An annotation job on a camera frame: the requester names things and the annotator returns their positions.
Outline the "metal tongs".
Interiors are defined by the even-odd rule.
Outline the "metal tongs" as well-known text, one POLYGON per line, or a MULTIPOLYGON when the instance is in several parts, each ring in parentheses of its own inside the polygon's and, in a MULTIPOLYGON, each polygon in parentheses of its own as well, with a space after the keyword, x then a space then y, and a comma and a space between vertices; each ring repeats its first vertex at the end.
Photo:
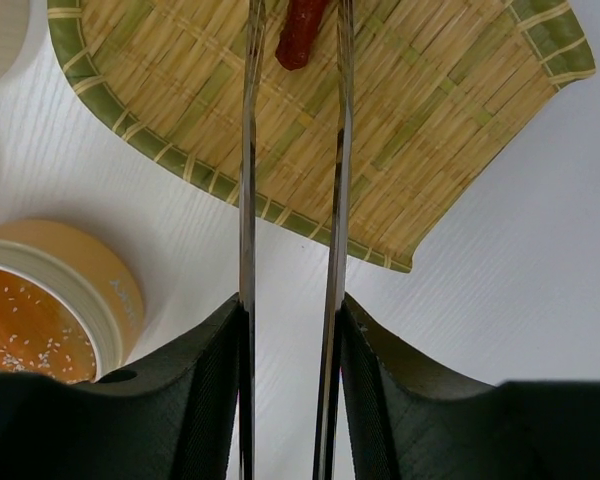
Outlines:
MULTIPOLYGON (((242 162, 239 179, 239 353, 240 476, 255 472, 255 231, 256 231, 256 103, 266 29, 262 1, 249 4, 242 100, 242 162)), ((349 190, 353 151, 354 4, 338 4, 337 65, 339 122, 332 202, 332 225, 321 347, 313 478, 328 480, 334 472, 339 399, 341 327, 348 250, 349 190)))

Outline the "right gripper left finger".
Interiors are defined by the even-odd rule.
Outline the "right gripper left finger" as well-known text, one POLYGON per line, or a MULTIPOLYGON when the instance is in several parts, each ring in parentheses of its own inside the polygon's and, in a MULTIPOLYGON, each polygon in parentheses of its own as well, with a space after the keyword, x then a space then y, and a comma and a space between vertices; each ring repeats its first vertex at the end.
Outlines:
POLYGON ((0 479, 222 479, 238 300, 96 383, 0 373, 0 479))

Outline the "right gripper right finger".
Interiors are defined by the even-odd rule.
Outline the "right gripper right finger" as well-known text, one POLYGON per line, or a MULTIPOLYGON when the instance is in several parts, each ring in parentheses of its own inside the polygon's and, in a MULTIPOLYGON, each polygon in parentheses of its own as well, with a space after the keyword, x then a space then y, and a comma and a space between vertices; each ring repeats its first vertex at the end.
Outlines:
POLYGON ((352 297, 342 374, 359 479, 600 479, 600 382, 462 375, 352 297))

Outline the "sesame bun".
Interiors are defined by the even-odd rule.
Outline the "sesame bun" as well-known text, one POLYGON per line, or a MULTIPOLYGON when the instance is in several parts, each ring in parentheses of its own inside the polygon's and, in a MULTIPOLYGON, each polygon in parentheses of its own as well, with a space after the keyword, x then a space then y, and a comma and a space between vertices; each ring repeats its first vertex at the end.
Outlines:
POLYGON ((91 381, 95 354, 71 312, 37 285, 0 270, 0 369, 91 381))

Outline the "red sausage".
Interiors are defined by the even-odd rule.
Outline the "red sausage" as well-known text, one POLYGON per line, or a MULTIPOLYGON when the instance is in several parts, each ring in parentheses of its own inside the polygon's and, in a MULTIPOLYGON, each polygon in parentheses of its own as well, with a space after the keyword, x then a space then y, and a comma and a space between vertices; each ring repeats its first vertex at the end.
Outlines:
POLYGON ((279 64, 288 71, 304 68, 309 61, 329 0, 291 0, 275 51, 279 64))

